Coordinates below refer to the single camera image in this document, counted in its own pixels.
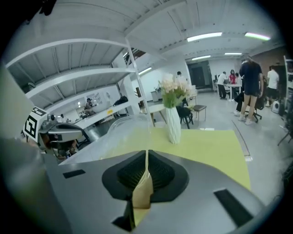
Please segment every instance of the white sneaker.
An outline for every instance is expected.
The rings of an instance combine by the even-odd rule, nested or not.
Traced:
[[[235,116],[240,116],[240,112],[239,111],[234,111],[234,115]]]
[[[240,114],[240,117],[239,117],[239,119],[238,119],[239,121],[245,121],[246,120],[246,118],[245,118],[245,116],[244,115],[242,115],[242,114]]]
[[[246,125],[251,125],[252,123],[253,121],[251,119],[249,118],[246,119],[246,122],[245,122]]]

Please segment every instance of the yellow table surface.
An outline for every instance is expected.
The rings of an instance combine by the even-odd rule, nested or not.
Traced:
[[[150,128],[151,136],[134,132],[112,155],[152,149],[211,165],[250,190],[250,180],[240,143],[233,130],[182,129],[179,144],[172,144],[166,128]]]

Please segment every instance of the flower vase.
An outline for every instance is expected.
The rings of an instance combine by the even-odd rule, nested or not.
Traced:
[[[171,143],[178,144],[181,138],[181,124],[177,109],[175,107],[166,108],[166,112],[169,139]]]

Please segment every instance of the ceiling light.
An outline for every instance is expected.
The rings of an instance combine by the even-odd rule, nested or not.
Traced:
[[[152,69],[152,68],[151,68],[151,67],[149,67],[149,68],[147,68],[147,69],[145,69],[145,70],[141,71],[141,72],[140,72],[140,73],[138,73],[138,74],[140,75],[140,74],[142,74],[142,73],[145,73],[145,72],[149,71],[150,69]]]
[[[225,55],[242,55],[242,53],[225,53]]]
[[[198,36],[194,36],[194,37],[189,37],[189,38],[187,38],[187,41],[192,42],[195,40],[200,40],[200,39],[209,38],[209,37],[220,37],[221,35],[222,35],[221,32],[213,32],[213,33],[202,34],[202,35],[198,35]]]
[[[263,36],[263,35],[260,35],[260,34],[251,33],[251,32],[247,32],[245,34],[245,36],[246,37],[253,37],[253,38],[257,38],[257,39],[261,39],[261,40],[265,40],[265,41],[270,40],[270,37]]]
[[[198,59],[206,59],[206,58],[209,58],[210,55],[207,55],[207,56],[201,56],[201,57],[197,57],[197,58],[193,58],[192,61],[194,60],[198,60]]]

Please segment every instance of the gray floor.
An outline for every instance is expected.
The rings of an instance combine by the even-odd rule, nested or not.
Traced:
[[[293,140],[288,144],[289,137],[279,146],[277,143],[286,134],[280,127],[284,125],[281,117],[265,107],[258,113],[263,116],[258,123],[246,126],[233,115],[236,104],[220,100],[217,93],[200,93],[197,104],[206,105],[206,121],[204,111],[200,113],[199,127],[194,117],[191,129],[213,128],[214,130],[234,130],[242,146],[248,166],[252,192],[265,205],[278,198],[282,192],[282,173],[293,159]],[[159,113],[154,114],[156,127],[164,126]]]

